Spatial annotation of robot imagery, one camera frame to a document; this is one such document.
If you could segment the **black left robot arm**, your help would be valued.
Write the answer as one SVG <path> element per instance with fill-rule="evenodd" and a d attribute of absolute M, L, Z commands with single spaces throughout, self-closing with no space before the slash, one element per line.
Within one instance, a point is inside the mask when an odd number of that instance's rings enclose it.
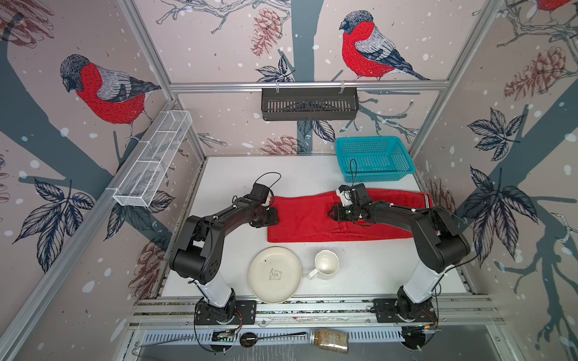
<path fill-rule="evenodd" d="M 273 200 L 270 187 L 255 183 L 250 193 L 236 198 L 224 210 L 204 217 L 190 216 L 173 246 L 170 269 L 193 281 L 209 305 L 227 308 L 234 296 L 233 288 L 219 274 L 224 240 L 245 224 L 257 229 L 278 225 Z"/>

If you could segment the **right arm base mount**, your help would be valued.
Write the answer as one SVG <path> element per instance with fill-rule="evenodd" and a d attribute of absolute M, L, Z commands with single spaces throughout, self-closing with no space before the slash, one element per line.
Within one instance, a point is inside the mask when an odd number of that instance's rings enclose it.
<path fill-rule="evenodd" d="M 395 299 L 374 299 L 370 312 L 378 323 L 437 323 L 438 316 L 432 303 L 432 294 L 422 302 L 413 302 L 403 287 Z"/>

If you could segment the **red trousers with striped trim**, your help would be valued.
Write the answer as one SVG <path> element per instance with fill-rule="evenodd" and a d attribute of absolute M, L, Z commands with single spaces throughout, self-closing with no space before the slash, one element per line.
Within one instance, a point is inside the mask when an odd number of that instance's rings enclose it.
<path fill-rule="evenodd" d="M 411 239 L 412 233 L 387 225 L 363 227 L 340 223 L 328 217 L 335 205 L 341 205 L 335 192 L 294 198 L 277 197 L 279 223 L 267 230 L 269 243 L 372 242 Z"/>

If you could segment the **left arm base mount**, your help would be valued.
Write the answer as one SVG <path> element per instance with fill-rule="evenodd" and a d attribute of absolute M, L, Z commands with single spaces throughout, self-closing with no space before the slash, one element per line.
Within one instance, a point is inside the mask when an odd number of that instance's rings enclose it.
<path fill-rule="evenodd" d="M 257 302 L 253 300 L 237 300 L 233 290 L 223 308 L 212 305 L 203 296 L 196 304 L 194 323 L 201 326 L 254 325 L 256 314 Z"/>

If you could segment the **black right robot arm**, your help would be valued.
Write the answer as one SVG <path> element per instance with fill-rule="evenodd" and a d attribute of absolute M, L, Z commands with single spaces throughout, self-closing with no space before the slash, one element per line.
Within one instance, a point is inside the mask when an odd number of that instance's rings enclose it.
<path fill-rule="evenodd" d="M 419 262 L 409 280 L 398 290 L 399 312 L 415 311 L 430 301 L 445 273 L 457 266 L 471 247 L 451 213 L 441 207 L 409 208 L 371 199 L 364 184 L 342 185 L 342 201 L 328 217 L 337 222 L 386 225 L 412 233 Z"/>

